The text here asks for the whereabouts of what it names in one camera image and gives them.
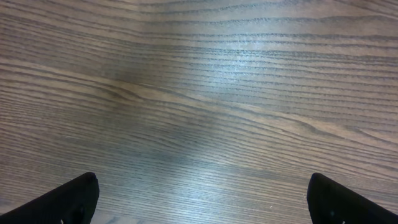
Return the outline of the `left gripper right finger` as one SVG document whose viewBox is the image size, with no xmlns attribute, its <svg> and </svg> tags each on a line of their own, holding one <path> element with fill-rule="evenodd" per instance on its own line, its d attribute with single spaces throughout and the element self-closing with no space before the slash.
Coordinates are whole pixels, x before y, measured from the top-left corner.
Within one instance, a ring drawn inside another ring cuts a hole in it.
<svg viewBox="0 0 398 224">
<path fill-rule="evenodd" d="M 311 176 L 307 203 L 313 224 L 397 224 L 397 215 L 321 173 Z"/>
</svg>

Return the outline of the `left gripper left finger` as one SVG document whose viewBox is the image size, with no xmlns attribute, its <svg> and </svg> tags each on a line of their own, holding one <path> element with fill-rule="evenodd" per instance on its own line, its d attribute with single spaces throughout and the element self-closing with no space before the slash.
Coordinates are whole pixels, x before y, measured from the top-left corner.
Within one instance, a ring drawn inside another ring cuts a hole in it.
<svg viewBox="0 0 398 224">
<path fill-rule="evenodd" d="M 99 198 L 96 175 L 87 172 L 1 215 L 1 224 L 90 224 Z"/>
</svg>

